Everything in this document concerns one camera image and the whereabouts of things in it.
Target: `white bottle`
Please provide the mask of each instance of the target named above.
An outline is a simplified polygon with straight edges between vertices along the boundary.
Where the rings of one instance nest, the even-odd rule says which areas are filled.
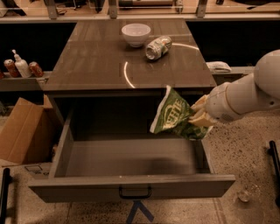
[[[31,77],[32,71],[27,65],[27,62],[19,57],[19,55],[16,53],[16,50],[12,50],[12,52],[15,54],[14,55],[16,60],[15,65],[17,67],[17,70],[20,72],[21,76],[23,76],[24,78]]]

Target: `table top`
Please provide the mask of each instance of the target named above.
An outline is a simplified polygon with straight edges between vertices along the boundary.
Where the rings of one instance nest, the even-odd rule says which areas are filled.
[[[123,39],[121,29],[130,23],[151,28],[145,45],[134,48]],[[170,51],[152,61],[145,46],[167,35]],[[165,88],[212,89],[215,81],[200,49],[181,18],[152,20],[79,21],[53,69],[44,90],[93,91]]]

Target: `drawer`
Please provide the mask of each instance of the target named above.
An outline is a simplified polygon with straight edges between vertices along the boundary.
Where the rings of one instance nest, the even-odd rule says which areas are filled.
[[[203,141],[151,134],[162,97],[75,99],[47,179],[45,202],[220,197],[234,175],[213,173]]]

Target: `chip bag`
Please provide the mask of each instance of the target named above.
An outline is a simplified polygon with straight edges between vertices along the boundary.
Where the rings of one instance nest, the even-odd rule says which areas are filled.
[[[150,126],[150,132],[172,132],[188,140],[200,140],[211,127],[195,126],[189,123],[195,111],[172,87],[166,87],[164,99],[157,108],[157,114]]]

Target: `terrazzo floor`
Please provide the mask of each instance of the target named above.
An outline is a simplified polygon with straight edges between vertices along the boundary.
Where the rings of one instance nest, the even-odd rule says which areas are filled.
[[[0,131],[8,116],[0,116]],[[234,174],[236,181],[221,198],[143,200],[112,203],[45,203],[27,186],[32,176],[22,165],[8,165],[6,222],[15,224],[67,223],[280,223],[275,203],[279,194],[268,142],[280,139],[280,111],[256,112],[240,121],[217,124],[205,144],[216,173]],[[248,202],[239,199],[247,191]]]

